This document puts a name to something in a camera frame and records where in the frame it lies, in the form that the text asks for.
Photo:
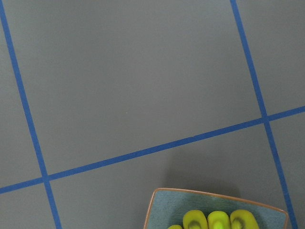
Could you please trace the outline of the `grey square plate orange rim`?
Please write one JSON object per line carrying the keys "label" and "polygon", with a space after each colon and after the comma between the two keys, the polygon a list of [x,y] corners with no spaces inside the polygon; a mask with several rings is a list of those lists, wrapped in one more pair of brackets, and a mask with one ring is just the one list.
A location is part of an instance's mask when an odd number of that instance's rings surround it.
{"label": "grey square plate orange rim", "polygon": [[158,188],[153,192],[145,218],[145,229],[166,229],[173,224],[182,225],[190,210],[200,210],[205,216],[213,211],[250,211],[261,229],[285,229],[288,214],[266,204],[220,194],[176,188]]}

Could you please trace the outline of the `yellow banana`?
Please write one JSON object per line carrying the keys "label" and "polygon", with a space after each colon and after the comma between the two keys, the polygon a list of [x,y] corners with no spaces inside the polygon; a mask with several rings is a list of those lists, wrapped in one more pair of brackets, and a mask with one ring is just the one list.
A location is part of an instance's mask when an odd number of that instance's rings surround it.
{"label": "yellow banana", "polygon": [[171,225],[170,227],[168,227],[168,229],[183,229],[183,228],[181,225],[174,224],[174,225]]}
{"label": "yellow banana", "polygon": [[230,215],[232,229],[259,229],[254,215],[244,209],[235,210]]}
{"label": "yellow banana", "polygon": [[184,229],[207,229],[208,223],[204,213],[200,210],[190,210],[183,216]]}
{"label": "yellow banana", "polygon": [[231,222],[227,213],[223,211],[213,211],[207,218],[209,229],[230,229]]}

